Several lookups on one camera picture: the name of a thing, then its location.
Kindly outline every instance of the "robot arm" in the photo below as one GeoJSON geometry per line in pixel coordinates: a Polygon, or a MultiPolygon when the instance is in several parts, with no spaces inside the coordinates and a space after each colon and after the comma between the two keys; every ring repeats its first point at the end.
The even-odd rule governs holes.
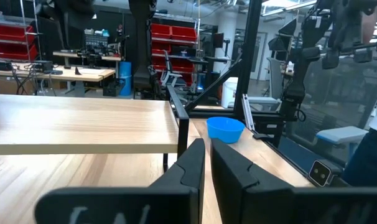
{"type": "Polygon", "coordinates": [[[295,75],[284,90],[280,114],[288,119],[294,118],[296,111],[305,97],[304,78],[311,62],[320,59],[320,50],[316,43],[329,30],[332,33],[328,42],[326,56],[322,59],[324,69],[336,68],[340,55],[355,55],[355,61],[372,60],[370,50],[357,53],[358,49],[369,49],[376,45],[363,44],[361,19],[363,14],[371,15],[375,11],[377,0],[318,0],[310,9],[302,24],[301,49],[291,53],[295,63],[295,75]]]}

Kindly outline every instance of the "gray chair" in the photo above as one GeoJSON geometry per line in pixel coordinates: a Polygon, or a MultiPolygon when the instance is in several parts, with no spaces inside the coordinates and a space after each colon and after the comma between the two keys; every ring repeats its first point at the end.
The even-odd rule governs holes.
{"type": "Polygon", "coordinates": [[[161,85],[166,86],[166,84],[171,84],[173,87],[185,87],[186,82],[182,79],[182,75],[174,73],[172,68],[172,63],[170,62],[168,52],[165,52],[165,63],[166,70],[162,72],[161,75],[161,85]]]}
{"type": "Polygon", "coordinates": [[[269,110],[276,110],[280,104],[280,97],[282,93],[282,73],[281,61],[274,58],[268,58],[270,66],[270,82],[269,82],[269,97],[249,97],[248,100],[252,104],[259,104],[267,106],[269,110]]]}
{"type": "Polygon", "coordinates": [[[310,64],[304,85],[311,96],[302,103],[307,119],[287,123],[286,136],[344,167],[377,101],[377,61],[343,58],[337,68],[323,70],[319,60],[310,64]]]}

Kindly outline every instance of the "desk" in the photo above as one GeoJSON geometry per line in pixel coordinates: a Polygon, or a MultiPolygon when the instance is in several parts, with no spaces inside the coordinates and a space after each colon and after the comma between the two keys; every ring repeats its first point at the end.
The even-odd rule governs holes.
{"type": "Polygon", "coordinates": [[[177,152],[167,101],[0,95],[0,155],[177,152]]]}
{"type": "MultiPolygon", "coordinates": [[[[17,66],[20,66],[20,68],[24,68],[24,65],[29,65],[29,63],[16,63],[17,66]]],[[[72,67],[71,69],[65,69],[63,67],[56,68],[58,71],[62,71],[62,75],[41,75],[38,78],[46,78],[49,79],[50,77],[53,80],[65,80],[65,81],[77,81],[75,84],[75,96],[77,97],[85,97],[85,86],[83,82],[100,82],[103,79],[110,77],[115,74],[115,71],[112,69],[104,69],[104,72],[101,74],[82,74],[82,75],[76,75],[75,74],[75,67],[72,67]]],[[[17,71],[19,74],[18,77],[26,77],[28,76],[27,71],[17,71]]],[[[11,71],[0,71],[0,76],[5,77],[13,77],[13,74],[11,71]]]]}
{"type": "MultiPolygon", "coordinates": [[[[78,56],[77,53],[67,53],[67,52],[61,52],[61,51],[54,51],[53,55],[64,57],[65,65],[70,65],[68,58],[85,58],[85,56],[78,56]]],[[[119,66],[118,65],[119,65],[120,61],[124,60],[124,57],[120,58],[120,57],[113,57],[113,56],[101,56],[101,59],[106,60],[106,61],[115,62],[115,74],[117,74],[117,77],[119,77],[119,66]]],[[[68,90],[64,94],[67,94],[70,91],[72,91],[70,82],[67,82],[67,86],[68,86],[68,90]]]]}
{"type": "MultiPolygon", "coordinates": [[[[66,52],[60,52],[55,51],[53,52],[54,56],[61,56],[61,57],[70,57],[70,58],[82,58],[81,56],[78,56],[76,53],[66,53],[66,52]]],[[[112,62],[120,62],[122,59],[120,57],[114,57],[114,56],[101,56],[102,60],[112,61],[112,62]]]]}
{"type": "MultiPolygon", "coordinates": [[[[207,147],[202,223],[221,224],[212,182],[210,139],[206,121],[191,119],[188,136],[188,144],[201,137],[207,147]]],[[[231,147],[296,187],[312,186],[265,143],[253,139],[252,133],[247,129],[231,147]]],[[[176,155],[174,154],[174,159],[171,157],[170,166],[176,155]]],[[[34,224],[33,210],[36,201],[52,189],[66,186],[145,187],[162,173],[162,154],[0,156],[0,223],[34,224]]]]}

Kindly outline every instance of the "cable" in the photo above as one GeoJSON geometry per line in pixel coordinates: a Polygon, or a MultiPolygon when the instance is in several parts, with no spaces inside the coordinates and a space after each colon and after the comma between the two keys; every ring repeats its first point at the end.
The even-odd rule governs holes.
{"type": "Polygon", "coordinates": [[[186,12],[187,12],[187,4],[189,3],[189,0],[186,0],[186,8],[184,9],[184,15],[183,16],[186,16],[186,12]]]}
{"type": "MultiPolygon", "coordinates": [[[[17,83],[16,95],[20,95],[20,93],[19,93],[19,90],[20,90],[20,89],[19,89],[19,86],[20,86],[21,82],[20,82],[20,79],[19,79],[18,76],[17,76],[17,73],[16,73],[16,70],[15,70],[15,69],[12,70],[12,74],[13,74],[13,78],[14,78],[14,80],[15,80],[16,83],[17,83]]],[[[22,93],[21,93],[21,94],[23,94],[24,92],[28,95],[26,89],[25,89],[24,87],[22,87],[22,93]]]]}
{"type": "Polygon", "coordinates": [[[51,88],[52,91],[53,91],[54,96],[57,96],[57,95],[56,95],[56,91],[55,91],[54,88],[53,88],[52,72],[49,73],[49,84],[50,84],[50,88],[51,88]]]}
{"type": "Polygon", "coordinates": [[[215,10],[213,10],[213,11],[212,11],[211,13],[209,13],[208,15],[201,17],[200,19],[203,19],[203,18],[205,18],[205,17],[208,17],[208,16],[212,15],[212,14],[213,14],[214,12],[216,12],[218,9],[220,9],[221,7],[223,7],[226,3],[228,3],[228,1],[225,2],[225,3],[223,3],[221,6],[217,7],[215,10]]]}
{"type": "Polygon", "coordinates": [[[194,1],[195,1],[195,0],[193,0],[193,3],[191,3],[191,13],[190,13],[190,17],[193,17],[194,1]]]}
{"type": "Polygon", "coordinates": [[[46,96],[45,90],[44,90],[44,81],[45,79],[43,78],[42,81],[40,82],[40,90],[42,90],[42,94],[46,96]]]}
{"type": "Polygon", "coordinates": [[[302,111],[301,109],[300,109],[300,106],[301,106],[302,104],[300,104],[299,105],[299,107],[296,109],[296,116],[298,117],[298,121],[300,121],[300,122],[304,122],[305,120],[306,120],[306,114],[305,114],[305,112],[304,111],[302,111]]]}

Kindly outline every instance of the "monitor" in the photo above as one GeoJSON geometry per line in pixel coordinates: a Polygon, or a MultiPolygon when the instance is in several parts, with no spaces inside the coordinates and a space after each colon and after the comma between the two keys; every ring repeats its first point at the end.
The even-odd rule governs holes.
{"type": "Polygon", "coordinates": [[[225,39],[224,33],[212,34],[212,39],[214,48],[223,48],[223,41],[225,39]]]}

